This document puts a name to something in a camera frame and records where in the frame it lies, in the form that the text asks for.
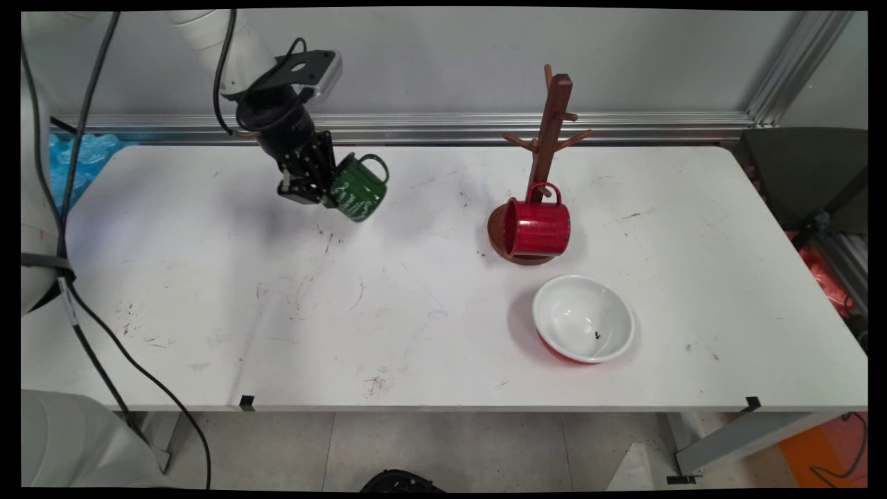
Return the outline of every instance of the gray tile floor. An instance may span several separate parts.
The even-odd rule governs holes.
[[[358,491],[400,468],[447,492],[596,491],[633,442],[647,446],[656,488],[796,487],[781,451],[765,449],[669,486],[674,442],[664,415],[634,413],[283,413],[196,415],[213,458],[213,488]],[[168,476],[201,487],[203,447],[180,418]]]

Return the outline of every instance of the white wall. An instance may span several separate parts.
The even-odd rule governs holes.
[[[312,49],[342,52],[345,72],[319,109],[326,113],[540,111],[546,62],[572,77],[572,111],[740,111],[798,19],[798,12],[537,7],[247,15],[275,53],[296,36]],[[28,47],[56,114],[76,114],[106,19]],[[211,115],[211,86],[162,12],[125,12],[93,112]]]
[[[856,12],[780,126],[868,130],[868,12]]]

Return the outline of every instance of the white bowl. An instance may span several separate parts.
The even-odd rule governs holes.
[[[533,321],[557,353],[597,364],[628,350],[634,339],[634,315],[610,286],[585,275],[559,275],[533,298]]]

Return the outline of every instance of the cable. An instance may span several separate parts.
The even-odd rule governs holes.
[[[80,149],[80,143],[82,141],[83,130],[86,128],[86,118],[89,115],[90,103],[92,101],[92,95],[95,91],[96,81],[98,80],[98,75],[100,74],[101,68],[104,64],[105,56],[107,54],[107,49],[111,43],[111,37],[114,34],[114,30],[117,25],[117,20],[119,18],[120,18],[120,12],[114,12],[114,14],[111,17],[111,21],[108,25],[108,29],[105,34],[105,39],[102,41],[102,45],[99,48],[99,54],[96,59],[95,66],[92,69],[92,76],[90,77],[90,84],[87,87],[86,96],[84,97],[83,105],[81,108],[80,119],[78,122],[79,126],[77,127],[77,129],[75,129],[75,143],[74,143],[74,147],[72,149],[71,165],[70,165],[69,171],[68,171],[67,184],[65,187],[65,197],[64,197],[64,202],[62,205],[62,213],[61,214],[59,214],[59,212],[56,210],[55,203],[52,202],[51,191],[50,191],[48,185],[46,184],[46,178],[43,176],[43,169],[42,169],[43,162],[42,162],[42,156],[40,154],[41,144],[40,144],[39,106],[37,103],[37,95],[36,95],[36,88],[34,85],[34,78],[31,75],[30,66],[28,65],[28,62],[27,62],[27,54],[25,53],[25,41],[24,41],[24,38],[21,39],[22,64],[25,69],[25,77],[27,80],[27,87],[28,87],[28,91],[30,92],[30,97],[31,97],[31,102],[32,102],[32,110],[34,113],[34,142],[35,142],[34,143],[34,146],[35,146],[34,147],[34,157],[35,157],[35,167],[37,170],[37,172],[36,172],[37,179],[40,182],[40,187],[43,190],[43,195],[45,196],[46,201],[51,206],[52,215],[55,220],[56,226],[59,230],[59,246],[57,247],[57,256],[60,256],[60,257],[67,256],[67,246],[65,244],[65,235],[66,235],[67,226],[65,224],[65,221],[67,220],[67,213],[69,211],[69,202],[70,202],[70,198],[71,198],[71,192],[74,187],[73,178],[74,178],[76,168],[77,168],[77,155],[80,152],[79,149]],[[60,128],[63,128],[63,129],[65,127],[60,126],[59,123],[61,123],[62,125],[66,125],[67,127],[70,127],[70,125],[67,125],[66,123],[61,122],[60,120],[57,120],[55,118],[51,118],[51,122],[53,124],[56,124],[56,126],[59,126]],[[132,366],[135,367],[145,377],[147,377],[152,382],[154,382],[154,384],[156,384],[158,387],[160,387],[161,390],[163,390],[176,403],[176,405],[182,410],[182,412],[188,418],[188,421],[194,426],[194,429],[197,431],[198,435],[200,435],[200,440],[203,443],[203,449],[206,452],[206,456],[207,456],[207,485],[206,485],[206,487],[207,487],[207,489],[209,489],[209,486],[211,483],[211,477],[212,477],[212,464],[211,464],[210,458],[209,458],[209,444],[207,443],[207,439],[204,436],[203,431],[200,429],[200,426],[197,424],[197,421],[194,420],[193,416],[191,415],[190,412],[188,412],[188,409],[185,408],[184,404],[182,404],[182,402],[179,401],[179,399],[163,383],[161,383],[156,377],[152,376],[151,373],[149,373],[147,370],[142,368],[130,356],[130,353],[127,352],[126,348],[120,343],[120,340],[117,339],[117,337],[114,335],[114,333],[111,331],[111,329],[109,327],[107,327],[107,325],[92,311],[92,309],[90,309],[83,302],[83,300],[80,298],[80,295],[77,293],[77,290],[74,287],[74,279],[73,279],[74,274],[67,271],[64,273],[59,272],[59,275],[64,277],[67,288],[70,290],[75,301],[80,305],[80,307],[82,307],[82,309],[96,323],[98,323],[99,326],[102,327],[102,329],[105,330],[105,332],[114,341],[114,344],[117,346],[117,348],[120,349],[121,353],[126,358],[126,360],[128,360],[130,362],[130,364],[132,364]],[[102,367],[101,362],[98,360],[98,357],[96,356],[95,352],[93,352],[92,347],[89,344],[89,341],[87,341],[86,336],[83,334],[83,331],[80,328],[80,325],[75,322],[74,324],[72,324],[72,326],[74,328],[75,334],[77,335],[77,339],[80,341],[81,346],[83,347],[83,350],[86,352],[87,356],[90,358],[90,361],[92,362],[93,367],[98,371],[98,374],[101,376],[102,380],[105,382],[105,385],[107,386],[107,388],[111,392],[111,394],[114,396],[114,400],[116,400],[117,405],[120,407],[122,413],[126,417],[127,425],[133,430],[134,433],[136,433],[136,435],[140,439],[142,439],[145,443],[148,443],[147,439],[145,438],[145,435],[142,434],[141,430],[135,424],[135,422],[132,418],[132,414],[130,413],[130,409],[127,407],[126,403],[123,401],[122,396],[117,391],[117,388],[114,386],[114,383],[111,381],[111,378],[105,372],[105,369]]]
[[[27,63],[27,54],[25,53],[25,38],[21,38],[21,63],[25,68],[25,80],[27,80],[27,91],[31,95],[31,112],[34,113],[34,165],[37,168],[37,181],[40,182],[40,189],[46,197],[47,202],[52,209],[52,218],[55,220],[56,229],[61,237],[61,220],[59,212],[56,210],[55,203],[52,202],[52,191],[46,184],[46,177],[43,175],[43,158],[40,155],[40,109],[37,104],[37,90],[34,86],[34,77],[31,75],[31,66]]]
[[[34,86],[34,77],[31,75],[31,66],[30,64],[28,64],[27,54],[25,53],[24,38],[21,39],[21,59],[22,64],[25,68],[25,79],[27,80],[27,89],[31,96],[32,112],[34,113],[34,161],[37,168],[37,180],[40,182],[40,188],[41,190],[43,190],[43,195],[46,197],[46,200],[52,210],[52,217],[55,220],[56,228],[59,230],[59,239],[64,240],[61,220],[59,219],[59,212],[56,211],[55,203],[52,202],[52,194],[50,192],[49,186],[46,184],[46,178],[43,175],[43,158],[40,153],[42,149],[42,145],[40,143],[40,111],[39,105],[37,103],[37,92],[36,87]],[[123,415],[126,418],[128,427],[131,428],[140,439],[145,440],[145,435],[143,435],[142,432],[139,430],[138,425],[135,423],[135,420],[130,413],[130,409],[126,406],[126,402],[123,401],[123,397],[121,397],[120,392],[117,391],[117,387],[114,386],[111,378],[108,377],[108,374],[102,367],[101,362],[98,361],[96,354],[92,351],[90,343],[86,340],[86,336],[83,335],[83,331],[77,324],[74,325],[74,333],[77,335],[77,339],[80,340],[80,344],[82,345],[83,350],[86,351],[87,357],[90,358],[92,366],[98,371],[98,375],[101,376],[102,381],[105,382],[108,391],[111,392],[111,395],[114,396],[114,400],[117,402],[117,405],[120,407]]]
[[[101,320],[101,319],[100,319],[100,318],[99,318],[99,317],[98,317],[98,316],[92,311],[92,309],[90,309],[90,308],[89,308],[89,307],[83,302],[82,298],[80,298],[80,295],[77,294],[77,290],[74,288],[74,285],[73,285],[71,282],[69,282],[69,283],[67,284],[67,286],[68,286],[68,288],[71,290],[71,294],[74,296],[74,300],[77,302],[77,304],[80,305],[80,307],[81,307],[81,308],[82,308],[82,309],[83,309],[83,310],[84,310],[84,311],[85,311],[85,312],[86,312],[86,313],[87,313],[87,314],[88,314],[88,315],[89,315],[89,316],[90,316],[90,317],[91,317],[91,318],[92,318],[92,319],[93,319],[93,320],[94,320],[94,321],[95,321],[95,322],[96,322],[96,323],[97,323],[102,329],[105,330],[105,332],[108,334],[108,337],[110,337],[111,340],[114,341],[114,344],[117,345],[117,348],[120,350],[120,353],[123,354],[123,357],[125,357],[126,360],[128,360],[128,361],[130,362],[130,364],[132,364],[132,367],[136,368],[136,370],[138,370],[138,372],[140,372],[140,373],[142,373],[143,375],[145,375],[145,377],[147,377],[147,378],[150,379],[154,384],[156,384],[156,385],[158,386],[158,388],[160,388],[161,390],[163,390],[163,392],[166,393],[166,394],[172,399],[172,401],[176,403],[176,405],[178,406],[178,408],[182,410],[182,413],[184,414],[184,416],[187,417],[187,418],[188,418],[188,421],[194,426],[194,430],[197,431],[198,436],[200,436],[200,442],[203,444],[203,451],[204,451],[204,453],[205,453],[206,456],[207,456],[207,490],[209,490],[209,484],[210,484],[210,480],[211,480],[211,478],[212,478],[213,467],[212,467],[212,463],[211,463],[211,461],[210,461],[210,459],[209,459],[209,444],[207,443],[207,438],[206,438],[206,436],[203,435],[203,431],[200,429],[200,426],[197,424],[197,421],[194,420],[194,417],[191,416],[191,413],[188,412],[188,409],[185,408],[184,404],[183,404],[182,402],[179,401],[179,399],[176,397],[176,395],[174,395],[173,392],[171,392],[171,391],[169,390],[169,388],[166,387],[166,385],[164,385],[163,383],[161,383],[160,380],[158,380],[158,379],[157,379],[156,377],[154,377],[151,373],[149,373],[147,370],[145,370],[145,368],[143,368],[142,366],[140,366],[140,365],[138,364],[138,362],[136,362],[136,360],[132,358],[132,356],[130,355],[130,353],[127,352],[126,348],[125,348],[125,347],[123,346],[123,344],[120,342],[120,339],[119,339],[119,338],[113,333],[113,331],[111,331],[111,329],[110,329],[109,327],[107,327],[107,324],[105,324],[105,323],[104,323],[104,322],[103,322],[103,321],[102,321],[102,320]]]
[[[65,244],[65,226],[67,224],[67,213],[71,206],[71,193],[74,191],[74,173],[77,170],[77,155],[80,154],[80,144],[83,141],[83,132],[86,130],[86,118],[90,113],[90,105],[92,104],[92,95],[96,90],[98,75],[102,72],[102,66],[105,64],[105,56],[108,52],[108,46],[111,44],[111,38],[114,36],[114,30],[117,28],[117,20],[120,18],[120,11],[111,14],[111,20],[108,22],[105,31],[105,39],[98,47],[98,56],[96,63],[92,67],[92,75],[90,83],[86,86],[86,95],[83,97],[83,104],[80,108],[80,119],[77,122],[77,134],[74,137],[74,145],[71,147],[71,165],[67,171],[67,183],[65,184],[65,197],[61,203],[61,213],[59,219],[61,222],[61,235],[59,237],[59,246],[57,249],[58,256],[67,257],[67,246]]]
[[[862,459],[862,455],[865,454],[865,452],[866,452],[866,444],[868,443],[868,423],[866,423],[866,420],[863,419],[862,416],[860,416],[860,414],[856,413],[856,412],[850,412],[850,413],[847,413],[847,414],[841,416],[841,421],[847,421],[848,419],[850,419],[851,415],[856,416],[857,419],[859,419],[862,422],[862,445],[860,446],[860,451],[856,455],[856,459],[853,461],[853,465],[850,467],[850,469],[847,470],[846,473],[839,475],[839,474],[835,473],[834,471],[826,470],[822,466],[811,466],[810,467],[810,471],[812,471],[812,473],[814,475],[819,477],[822,481],[826,482],[828,484],[828,486],[832,487],[832,488],[837,488],[837,486],[835,484],[833,484],[832,482],[828,481],[827,478],[820,475],[820,471],[822,471],[824,473],[828,473],[829,475],[835,477],[836,479],[846,479],[847,477],[852,475],[854,471],[856,471],[856,467],[860,465],[860,460]]]
[[[67,286],[71,288],[71,282],[69,281]],[[114,396],[114,400],[117,402],[117,405],[120,407],[120,411],[126,416],[127,426],[138,435],[140,439],[144,443],[148,443],[148,439],[145,438],[145,435],[142,434],[142,430],[138,427],[135,420],[132,418],[132,413],[130,413],[130,408],[126,406],[126,402],[123,401],[123,397],[120,396],[120,392],[117,391],[117,388],[114,386],[114,383],[111,381],[111,378],[108,377],[108,374],[105,372],[105,368],[102,367],[102,363],[98,361],[98,357],[96,357],[96,353],[92,351],[92,347],[90,346],[90,342],[86,341],[86,336],[83,334],[83,330],[80,329],[80,324],[74,324],[74,333],[77,335],[77,339],[80,340],[80,345],[82,345],[83,350],[86,351],[86,355],[90,358],[93,367],[98,371],[98,375],[102,377],[102,381],[105,382],[108,390]]]
[[[231,39],[234,36],[234,24],[237,22],[237,9],[231,9],[231,15],[228,17],[228,31],[224,35],[222,43],[222,53],[219,54],[219,63],[216,66],[216,77],[213,79],[213,110],[216,111],[216,119],[222,130],[230,136],[234,135],[234,130],[228,128],[222,117],[222,108],[219,107],[219,87],[222,84],[222,71],[224,64],[228,60],[228,50],[231,48]]]
[[[287,51],[287,54],[285,56],[283,56],[282,58],[280,58],[280,60],[277,61],[277,64],[275,64],[271,69],[269,69],[268,71],[265,71],[261,76],[256,78],[256,80],[254,82],[252,82],[247,87],[247,89],[243,92],[244,95],[241,99],[247,99],[249,97],[249,95],[255,91],[255,87],[259,86],[259,84],[263,83],[265,80],[267,80],[269,77],[271,77],[271,75],[273,75],[278,69],[280,69],[281,66],[286,64],[287,60],[289,59],[289,56],[293,55],[293,51],[295,50],[295,46],[297,44],[299,44],[299,42],[302,42],[302,52],[307,52],[308,51],[308,42],[306,42],[305,39],[302,38],[301,36],[296,37],[296,39],[293,40],[293,42],[289,45],[289,50]],[[237,125],[239,125],[240,128],[242,128],[243,130],[252,131],[252,132],[261,131],[261,130],[251,130],[249,127],[247,127],[243,124],[243,122],[240,120],[240,116],[235,115],[234,117],[237,120]]]
[[[73,126],[71,126],[71,125],[69,125],[69,124],[67,124],[67,123],[65,123],[65,122],[63,122],[63,121],[61,121],[59,118],[57,118],[57,117],[55,117],[55,116],[50,116],[50,123],[56,125],[56,126],[59,127],[60,129],[66,131],[66,132],[68,132],[68,133],[70,133],[70,134],[72,134],[72,135],[77,135],[77,129],[76,129],[76,128],[74,128]]]

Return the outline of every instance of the blue plastic bag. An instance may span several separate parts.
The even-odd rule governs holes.
[[[106,133],[96,137],[91,133],[83,135],[80,143],[80,154],[77,157],[77,172],[74,174],[74,190],[71,191],[71,206],[73,208],[89,187],[102,168],[117,151],[126,146],[135,146],[135,142],[121,142],[113,133]],[[67,171],[71,165],[71,147],[74,140],[65,141],[56,135],[50,135],[50,181],[52,183],[52,198],[56,208],[61,211],[62,199],[65,196],[65,184]]]

